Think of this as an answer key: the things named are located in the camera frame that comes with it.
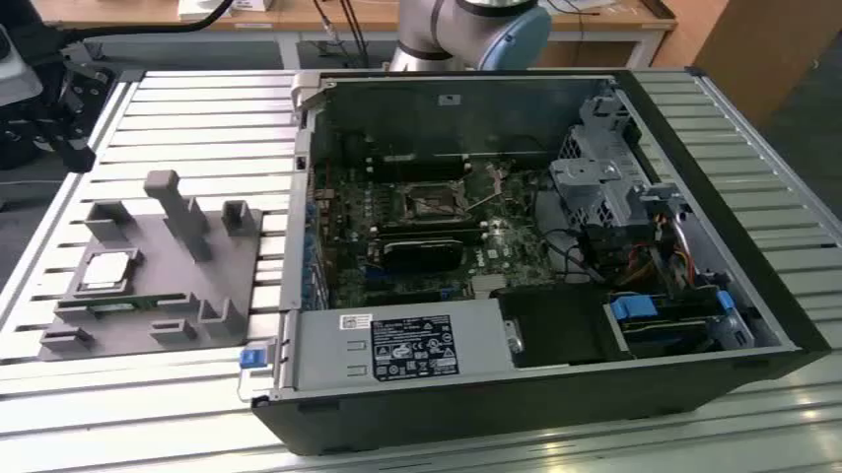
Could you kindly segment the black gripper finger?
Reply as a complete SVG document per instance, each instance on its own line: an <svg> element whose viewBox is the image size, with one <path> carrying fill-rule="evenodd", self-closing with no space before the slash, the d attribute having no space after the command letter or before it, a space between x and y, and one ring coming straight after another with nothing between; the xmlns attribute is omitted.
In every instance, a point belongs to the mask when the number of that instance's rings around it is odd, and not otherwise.
<svg viewBox="0 0 842 473"><path fill-rule="evenodd" d="M94 154L87 140L115 83L114 71L99 66L65 62L58 89L61 136L67 152L61 159L71 172L87 172Z"/></svg>
<svg viewBox="0 0 842 473"><path fill-rule="evenodd" d="M62 111L58 102L62 77L63 73L59 71L38 73L43 90L31 100L27 108L34 141L53 152L66 151Z"/></svg>

